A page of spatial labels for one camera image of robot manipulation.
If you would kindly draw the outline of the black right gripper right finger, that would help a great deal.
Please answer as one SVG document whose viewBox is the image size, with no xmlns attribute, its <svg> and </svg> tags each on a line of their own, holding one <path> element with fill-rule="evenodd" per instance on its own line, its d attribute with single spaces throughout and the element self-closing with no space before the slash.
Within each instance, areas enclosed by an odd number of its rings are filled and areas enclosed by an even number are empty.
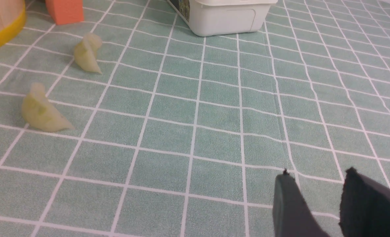
<svg viewBox="0 0 390 237">
<path fill-rule="evenodd" d="M 390 237 L 390 189 L 360 174 L 346 171 L 340 204 L 344 237 Z"/>
</svg>

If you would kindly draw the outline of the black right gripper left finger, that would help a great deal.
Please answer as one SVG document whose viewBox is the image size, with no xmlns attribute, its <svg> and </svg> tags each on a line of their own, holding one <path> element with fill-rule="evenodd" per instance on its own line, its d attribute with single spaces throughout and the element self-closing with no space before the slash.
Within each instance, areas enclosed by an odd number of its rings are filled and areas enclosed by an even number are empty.
<svg viewBox="0 0 390 237">
<path fill-rule="evenodd" d="M 287 170 L 275 177 L 273 224 L 276 237 L 328 237 L 314 219 Z"/>
</svg>

